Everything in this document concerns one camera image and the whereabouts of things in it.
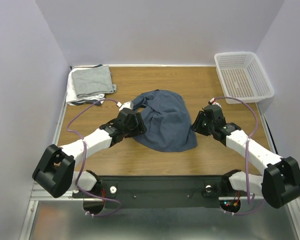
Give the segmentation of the blue tank top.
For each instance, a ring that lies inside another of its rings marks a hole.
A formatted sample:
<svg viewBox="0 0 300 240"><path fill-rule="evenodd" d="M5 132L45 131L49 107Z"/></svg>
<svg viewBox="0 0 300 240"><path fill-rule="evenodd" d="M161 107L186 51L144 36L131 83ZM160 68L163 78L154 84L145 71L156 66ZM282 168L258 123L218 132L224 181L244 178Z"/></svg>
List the blue tank top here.
<svg viewBox="0 0 300 240"><path fill-rule="evenodd" d="M185 101L176 92L153 90L132 100L133 110L141 109L146 133L133 139L152 150L172 153L197 147L197 137L191 129L192 120Z"/></svg>

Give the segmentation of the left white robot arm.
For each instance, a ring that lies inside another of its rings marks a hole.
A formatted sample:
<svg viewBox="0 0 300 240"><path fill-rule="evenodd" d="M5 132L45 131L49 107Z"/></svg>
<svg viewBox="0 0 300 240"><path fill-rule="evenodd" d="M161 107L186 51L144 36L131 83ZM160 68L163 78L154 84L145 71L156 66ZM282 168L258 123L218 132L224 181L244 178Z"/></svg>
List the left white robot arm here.
<svg viewBox="0 0 300 240"><path fill-rule="evenodd" d="M52 197L82 188L90 197L101 193L101 184L93 173L79 173L75 167L91 155L112 147L124 138L145 134L141 113L122 108L117 118L101 125L93 133L67 145L49 145L43 152L32 178Z"/></svg>

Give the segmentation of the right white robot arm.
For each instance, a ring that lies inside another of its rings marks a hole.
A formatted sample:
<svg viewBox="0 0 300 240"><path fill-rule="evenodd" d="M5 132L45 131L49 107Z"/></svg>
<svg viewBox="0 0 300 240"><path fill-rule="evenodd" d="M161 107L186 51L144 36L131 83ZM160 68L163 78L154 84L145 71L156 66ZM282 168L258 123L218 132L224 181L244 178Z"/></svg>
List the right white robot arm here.
<svg viewBox="0 0 300 240"><path fill-rule="evenodd" d="M220 182L223 194L244 191L263 197L275 209L300 197L300 167L297 160L267 150L249 138L238 125L227 123L219 105L211 104L199 111L191 128L198 134L213 136L252 163L260 173L253 175L232 170L224 174Z"/></svg>

